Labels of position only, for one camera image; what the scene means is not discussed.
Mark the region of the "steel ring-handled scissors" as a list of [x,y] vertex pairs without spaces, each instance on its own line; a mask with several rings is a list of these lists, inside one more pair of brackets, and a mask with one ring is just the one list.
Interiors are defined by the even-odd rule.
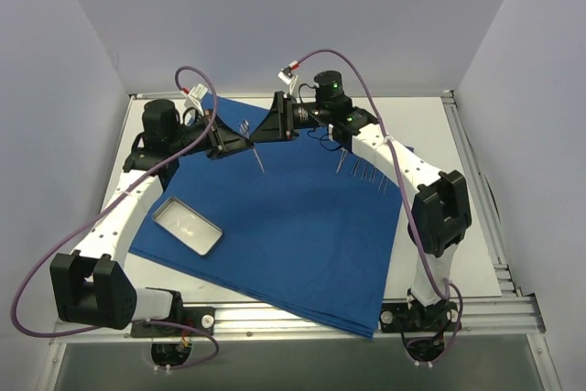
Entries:
[[343,163],[344,163],[347,155],[348,155],[348,151],[346,149],[342,148],[341,149],[341,156],[340,156],[340,159],[338,161],[338,165],[337,165],[336,170],[335,170],[335,174],[336,175],[340,173],[340,171],[342,169],[342,165],[343,165]]

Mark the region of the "steel ring-handled forceps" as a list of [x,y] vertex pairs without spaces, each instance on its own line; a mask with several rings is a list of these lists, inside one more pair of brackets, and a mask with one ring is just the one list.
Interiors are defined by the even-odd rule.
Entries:
[[[239,131],[243,137],[245,137],[247,139],[250,138],[250,125],[246,119],[243,119],[242,122],[239,124]],[[253,147],[253,153],[255,155],[256,162],[257,162],[261,172],[265,173],[266,171],[265,171],[265,167],[264,167],[262,158],[260,158],[260,155],[258,154],[256,147]]]

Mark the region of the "steel instrument tray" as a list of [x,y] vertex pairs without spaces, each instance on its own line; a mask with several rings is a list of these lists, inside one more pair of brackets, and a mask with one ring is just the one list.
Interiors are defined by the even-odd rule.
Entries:
[[153,215],[153,221],[200,256],[206,256],[222,239],[223,230],[176,197],[169,197]]

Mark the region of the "blue surgical wrap cloth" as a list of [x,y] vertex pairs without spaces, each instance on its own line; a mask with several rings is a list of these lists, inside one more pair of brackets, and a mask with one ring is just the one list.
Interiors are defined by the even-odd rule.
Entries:
[[371,337],[378,325],[401,195],[351,176],[313,138],[222,159],[183,157],[164,191],[223,230],[200,256],[147,216],[132,254],[302,318]]

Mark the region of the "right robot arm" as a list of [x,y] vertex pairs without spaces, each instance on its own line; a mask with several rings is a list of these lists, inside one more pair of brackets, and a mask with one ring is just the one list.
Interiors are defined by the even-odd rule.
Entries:
[[447,173],[430,165],[387,134],[374,109],[360,108],[346,95],[339,72],[318,73],[313,89],[312,103],[290,92],[276,92],[251,139],[290,141],[301,129],[324,127],[331,141],[398,186],[408,234],[419,254],[407,292],[407,318],[412,326],[425,330],[440,317],[437,304],[450,299],[453,257],[472,224],[466,179],[457,170]]

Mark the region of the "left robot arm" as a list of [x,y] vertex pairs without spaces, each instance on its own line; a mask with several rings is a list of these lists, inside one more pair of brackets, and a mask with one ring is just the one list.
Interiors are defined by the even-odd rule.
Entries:
[[132,284],[124,271],[131,243],[181,157],[203,152],[219,159],[246,151],[253,143],[210,110],[184,125],[167,99],[145,104],[142,126],[103,218],[70,253],[55,254],[49,272],[61,320],[115,330],[151,320],[162,334],[174,335],[185,322],[180,294]]

